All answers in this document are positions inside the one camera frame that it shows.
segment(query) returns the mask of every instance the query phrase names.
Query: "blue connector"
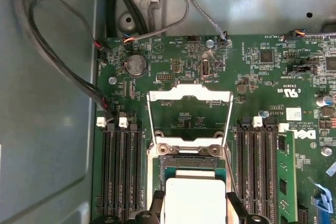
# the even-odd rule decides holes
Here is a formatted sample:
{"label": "blue connector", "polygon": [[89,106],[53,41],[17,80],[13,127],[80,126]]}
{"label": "blue connector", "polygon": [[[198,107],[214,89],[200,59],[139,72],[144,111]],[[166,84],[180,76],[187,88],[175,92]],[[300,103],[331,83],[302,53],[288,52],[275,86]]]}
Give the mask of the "blue connector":
{"label": "blue connector", "polygon": [[319,224],[331,224],[330,213],[319,209]]}

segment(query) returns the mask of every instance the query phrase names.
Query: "capacitor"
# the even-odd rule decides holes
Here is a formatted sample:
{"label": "capacitor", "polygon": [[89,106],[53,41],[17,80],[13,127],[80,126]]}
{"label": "capacitor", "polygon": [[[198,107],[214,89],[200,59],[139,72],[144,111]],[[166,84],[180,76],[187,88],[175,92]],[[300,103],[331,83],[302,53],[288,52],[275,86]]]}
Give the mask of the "capacitor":
{"label": "capacitor", "polygon": [[332,98],[329,95],[324,95],[322,97],[318,97],[316,101],[317,106],[324,107],[332,105]]}
{"label": "capacitor", "polygon": [[267,117],[269,117],[269,112],[266,111],[266,110],[260,110],[258,112],[258,116],[261,116],[262,118],[267,118]]}
{"label": "capacitor", "polygon": [[142,55],[130,56],[126,60],[124,67],[127,73],[133,78],[140,78],[148,71],[148,63]]}
{"label": "capacitor", "polygon": [[325,146],[321,149],[321,154],[325,157],[329,157],[332,154],[332,149],[330,147]]}

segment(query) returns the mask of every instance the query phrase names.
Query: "ram slot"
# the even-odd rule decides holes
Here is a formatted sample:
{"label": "ram slot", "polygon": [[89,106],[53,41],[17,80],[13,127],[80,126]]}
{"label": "ram slot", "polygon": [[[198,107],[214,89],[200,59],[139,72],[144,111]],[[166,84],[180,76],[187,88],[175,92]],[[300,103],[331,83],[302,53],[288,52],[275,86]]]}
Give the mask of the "ram slot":
{"label": "ram slot", "polygon": [[120,190],[122,188],[120,188],[120,158],[121,158],[121,153],[120,153],[120,146],[121,146],[121,136],[120,136],[120,132],[116,132],[115,133],[115,153],[114,153],[114,157],[113,161],[114,161],[114,195],[113,195],[113,201],[114,201],[114,208],[113,208],[113,214],[120,217],[120,209],[119,209],[119,202],[120,202]]}
{"label": "ram slot", "polygon": [[267,201],[267,211],[266,216],[271,220],[272,223],[277,222],[277,173],[276,173],[276,138],[277,133],[266,132],[265,141],[265,159],[266,159],[266,201]]}
{"label": "ram slot", "polygon": [[266,202],[265,191],[266,178],[265,178],[265,135],[263,132],[255,133],[255,200],[256,212],[259,215],[265,215]]}
{"label": "ram slot", "polygon": [[244,199],[244,190],[245,190],[245,176],[244,176],[244,142],[245,142],[245,133],[237,132],[236,139],[236,186],[237,193],[240,199]]}
{"label": "ram slot", "polygon": [[131,137],[129,132],[123,132],[123,199],[122,199],[122,217],[121,221],[125,222],[129,216],[129,204],[130,204],[130,168],[131,168]]}
{"label": "ram slot", "polygon": [[245,167],[245,207],[248,212],[254,212],[254,160],[253,160],[253,132],[248,131],[245,133],[245,147],[246,160]]}
{"label": "ram slot", "polygon": [[138,211],[141,209],[141,133],[134,133],[134,171],[135,171],[135,178],[134,178],[134,210]]}
{"label": "ram slot", "polygon": [[109,215],[112,213],[112,198],[111,198],[111,191],[112,191],[112,184],[111,184],[111,162],[110,157],[112,155],[111,150],[111,139],[113,138],[113,133],[109,132],[104,134],[103,139],[103,179],[102,179],[102,207],[103,207],[103,215]]}

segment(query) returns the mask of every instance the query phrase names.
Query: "motherboard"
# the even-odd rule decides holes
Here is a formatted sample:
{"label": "motherboard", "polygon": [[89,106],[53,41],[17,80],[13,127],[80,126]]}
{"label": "motherboard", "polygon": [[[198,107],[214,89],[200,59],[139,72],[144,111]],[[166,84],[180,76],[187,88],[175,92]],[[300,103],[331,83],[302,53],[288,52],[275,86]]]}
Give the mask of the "motherboard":
{"label": "motherboard", "polygon": [[[176,167],[213,169],[228,181],[222,158],[172,152],[148,168],[146,152],[154,131],[193,141],[222,137],[228,123],[231,184],[249,213],[280,224],[336,223],[336,39],[172,36],[106,43],[111,51],[98,59],[97,84],[116,121],[95,131],[93,219],[125,221],[146,209]],[[194,97],[155,101],[150,118],[149,91],[188,83],[232,92],[229,122],[227,104]]]}

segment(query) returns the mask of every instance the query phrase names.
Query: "cable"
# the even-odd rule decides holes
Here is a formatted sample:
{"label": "cable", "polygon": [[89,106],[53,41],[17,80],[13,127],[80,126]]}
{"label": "cable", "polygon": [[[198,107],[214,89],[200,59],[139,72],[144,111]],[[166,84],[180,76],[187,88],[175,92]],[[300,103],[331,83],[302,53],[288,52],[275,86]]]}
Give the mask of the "cable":
{"label": "cable", "polygon": [[185,3],[185,12],[184,12],[183,17],[179,21],[171,23],[170,25],[168,25],[168,26],[166,26],[166,27],[164,27],[162,29],[159,29],[157,31],[152,31],[152,32],[150,32],[148,34],[140,35],[140,36],[137,36],[137,37],[132,37],[131,39],[128,38],[127,41],[130,41],[130,40],[140,40],[140,39],[144,39],[144,38],[149,38],[149,37],[152,37],[152,36],[164,33],[165,31],[169,30],[170,28],[179,25],[180,23],[182,23],[183,21],[185,21],[185,19],[188,16],[188,12],[189,12],[189,3],[188,3],[188,0],[184,0],[184,3]]}
{"label": "cable", "polygon": [[193,4],[193,6],[196,8],[196,10],[200,14],[202,14],[210,22],[210,24],[216,29],[216,31],[220,35],[221,39],[226,40],[226,37],[225,37],[222,29],[205,11],[202,10],[202,8],[197,4],[196,0],[190,0],[190,2]]}
{"label": "cable", "polygon": [[[53,49],[49,46],[48,42],[45,41],[44,37],[42,36],[42,34],[40,33],[36,23],[35,23],[35,16],[34,16],[34,11],[35,11],[35,8],[36,6],[43,2],[43,1],[48,1],[48,0],[33,0],[30,5],[29,5],[29,21],[31,23],[31,26],[34,30],[34,32],[36,33],[36,36],[38,37],[38,39],[40,40],[40,42],[44,45],[44,47],[49,51],[49,53],[56,59],[56,60],[60,60],[57,56],[57,54],[53,51]],[[90,26],[88,24],[88,22],[85,20],[84,16],[82,15],[82,13],[80,13],[78,10],[74,9],[72,6],[70,6],[69,4],[67,4],[66,2],[64,2],[63,0],[54,0],[54,1],[58,1],[60,3],[63,4],[63,6],[69,10],[70,12],[72,12],[74,15],[76,15],[83,23],[85,29],[87,30],[87,32],[90,34],[90,37],[91,39],[93,40],[93,44],[96,46],[96,47],[101,47],[101,45],[95,41],[95,39],[93,38],[93,34],[92,34],[92,31],[90,29]],[[77,76],[75,73],[73,73],[71,71],[71,74],[74,74],[75,77],[81,81],[84,85],[87,85],[91,90],[95,91],[96,90],[96,87],[91,84],[90,82],[86,82],[84,81],[83,79],[81,79],[79,76]]]}
{"label": "cable", "polygon": [[305,33],[305,37],[329,37],[329,36],[336,36],[336,33],[318,33],[318,34],[307,34]]}
{"label": "cable", "polygon": [[146,21],[143,18],[140,10],[138,9],[137,5],[133,0],[123,0],[125,3],[125,6],[127,10],[129,11],[130,15],[133,18],[133,21],[135,23],[135,26],[137,28],[137,32],[140,35],[147,34],[148,33],[148,28],[146,25]]}
{"label": "cable", "polygon": [[149,31],[155,31],[155,18],[154,18],[154,9],[157,7],[157,3],[150,2],[147,16],[148,16],[148,29]]}
{"label": "cable", "polygon": [[[34,21],[34,8],[35,6],[43,0],[34,0],[32,2],[30,10],[30,18],[28,17],[28,12],[25,5],[25,0],[14,0],[14,9],[16,16],[18,18],[18,22],[20,24],[21,29],[26,33],[29,41],[33,44],[33,46],[37,49],[39,54],[46,59],[52,66],[54,66],[64,77],[66,77],[69,81],[75,84],[83,93],[87,94],[92,100],[97,104],[97,106],[104,111],[104,115],[107,121],[112,119],[111,110],[109,105],[106,102],[104,96],[101,95],[101,91],[94,87],[91,83],[84,81],[78,75],[76,75],[71,69],[69,69],[65,63],[56,55],[56,53],[51,49],[51,47],[47,44],[47,42],[42,37],[41,33],[37,29],[37,26]],[[68,10],[74,13],[78,17],[82,17],[82,14],[79,13],[76,9],[68,5],[67,3],[60,1],[66,6]],[[87,21],[85,19],[81,19],[86,29],[90,28],[86,26]]]}

